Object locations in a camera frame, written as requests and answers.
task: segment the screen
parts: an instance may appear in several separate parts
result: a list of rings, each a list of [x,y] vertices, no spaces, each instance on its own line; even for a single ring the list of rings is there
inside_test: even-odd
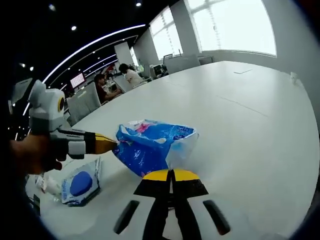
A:
[[[85,80],[84,75],[82,73],[80,73],[78,76],[76,76],[75,78],[70,80],[73,88],[76,88],[77,86],[84,83],[85,81],[86,80]]]

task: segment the woman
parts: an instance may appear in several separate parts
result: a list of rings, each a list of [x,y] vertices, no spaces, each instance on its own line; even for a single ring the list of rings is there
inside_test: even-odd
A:
[[[131,84],[133,88],[143,81],[139,74],[131,70],[127,64],[122,63],[119,66],[119,71],[124,74],[125,79]]]

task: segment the plastic package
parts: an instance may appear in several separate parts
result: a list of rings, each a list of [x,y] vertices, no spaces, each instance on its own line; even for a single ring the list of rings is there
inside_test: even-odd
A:
[[[49,175],[39,175],[35,179],[35,185],[41,189],[43,193],[49,193],[53,196],[55,202],[61,200],[61,186]]]
[[[84,206],[100,191],[101,160],[83,165],[62,180],[62,203],[69,206]]]
[[[119,125],[114,155],[138,176],[162,169],[181,168],[199,134],[194,128],[140,120]]]

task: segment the white wall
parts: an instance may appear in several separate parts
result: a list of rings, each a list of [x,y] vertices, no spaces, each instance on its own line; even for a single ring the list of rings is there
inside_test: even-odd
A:
[[[237,51],[199,53],[193,26],[183,0],[170,7],[185,55],[213,56],[215,62],[234,61],[256,64],[282,72],[296,72],[311,100],[320,130],[320,45],[292,0],[262,0],[268,12],[276,43],[277,57]],[[147,30],[134,46],[138,61],[159,64]]]
[[[161,63],[149,29],[139,38],[133,49],[140,65],[158,65]]]
[[[132,65],[134,61],[131,57],[128,43],[125,41],[114,46],[114,51],[120,64]]]
[[[120,66],[120,63],[119,63],[118,61],[116,61],[116,62],[114,63],[114,67],[115,67],[115,70],[116,70],[117,72],[119,72],[119,66]]]

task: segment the led light strip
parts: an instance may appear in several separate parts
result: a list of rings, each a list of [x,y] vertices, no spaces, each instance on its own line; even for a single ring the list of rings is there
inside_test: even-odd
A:
[[[66,84],[66,85],[64,85],[60,90],[64,89],[66,86],[67,86],[67,84]]]
[[[134,43],[136,43],[137,41],[137,38],[138,38],[138,35],[134,35],[134,36],[129,36],[129,37],[126,37],[125,39],[131,39],[131,38],[135,38],[135,40],[133,41]],[[108,46],[111,46],[111,45],[114,45],[116,43],[120,43],[120,42],[123,42],[122,39],[121,40],[117,40],[117,41],[114,41],[114,42],[111,42],[111,43],[108,43],[107,45],[104,45],[102,47],[100,47],[99,49],[95,50],[95,52],[97,51],[100,51],[101,49],[104,49]],[[72,65],[69,66],[69,68],[72,68],[74,65],[76,65],[77,63],[81,62],[83,59],[85,59],[86,57],[88,57],[89,55],[93,54],[92,52],[90,52],[88,55],[80,58],[78,61],[76,61],[75,63],[73,63]],[[53,84],[62,74],[64,74],[66,71],[68,71],[69,69],[67,68],[66,70],[64,70],[63,72],[61,72],[52,82],[51,84]]]
[[[96,64],[93,64],[91,67],[88,67],[88,68],[87,68],[86,70],[84,70],[83,72],[88,71],[90,68],[94,67],[95,65],[97,65],[97,64],[99,64],[99,63],[102,63],[104,60],[107,60],[107,59],[112,58],[112,57],[114,57],[114,56],[116,56],[116,54],[114,54],[114,55],[112,55],[112,56],[108,56],[107,58],[105,58],[105,59],[97,62]]]
[[[78,49],[77,51],[75,51],[74,53],[72,53],[72,54],[71,54],[70,56],[68,56],[65,60],[63,60],[62,62],[60,62],[60,64],[59,64],[58,66],[56,66],[56,67],[48,74],[48,76],[45,77],[45,79],[44,79],[42,82],[45,83],[45,82],[48,80],[48,78],[50,78],[51,75],[54,74],[55,71],[58,70],[58,68],[60,68],[64,63],[66,63],[66,61],[68,61],[68,60],[71,59],[74,55],[80,53],[82,50],[86,49],[87,47],[89,47],[89,46],[91,46],[91,45],[93,45],[93,44],[95,44],[95,43],[97,43],[97,42],[99,42],[99,41],[101,41],[101,40],[103,40],[103,39],[106,39],[106,38],[108,38],[108,37],[111,37],[111,36],[113,36],[113,35],[116,35],[116,34],[119,34],[119,33],[123,33],[123,32],[125,32],[125,31],[132,30],[132,29],[142,28],[142,27],[145,27],[145,26],[146,26],[145,24],[141,24],[141,25],[137,25],[137,26],[127,27],[127,28],[125,28],[125,29],[121,29],[121,30],[119,30],[119,31],[115,31],[115,32],[112,32],[112,33],[110,33],[110,34],[108,34],[108,35],[102,36],[102,37],[100,37],[100,38],[98,38],[98,39],[96,39],[96,40],[88,43],[87,45],[81,47],[80,49]],[[30,103],[28,103],[28,104],[26,105],[25,110],[24,110],[24,112],[23,112],[23,116],[26,114],[27,109],[28,109],[29,106],[30,106]]]
[[[114,60],[114,61],[109,62],[109,63],[107,63],[107,64],[103,65],[102,67],[99,67],[98,69],[96,69],[96,70],[92,71],[91,73],[89,73],[89,74],[88,74],[88,75],[86,75],[85,77],[88,77],[88,76],[90,76],[91,74],[93,74],[93,73],[95,73],[96,71],[98,71],[99,69],[102,69],[102,68],[104,68],[105,66],[108,66],[108,65],[110,65],[110,64],[112,64],[112,63],[114,63],[114,62],[117,62],[117,61],[118,61],[118,59],[117,59],[117,60]]]

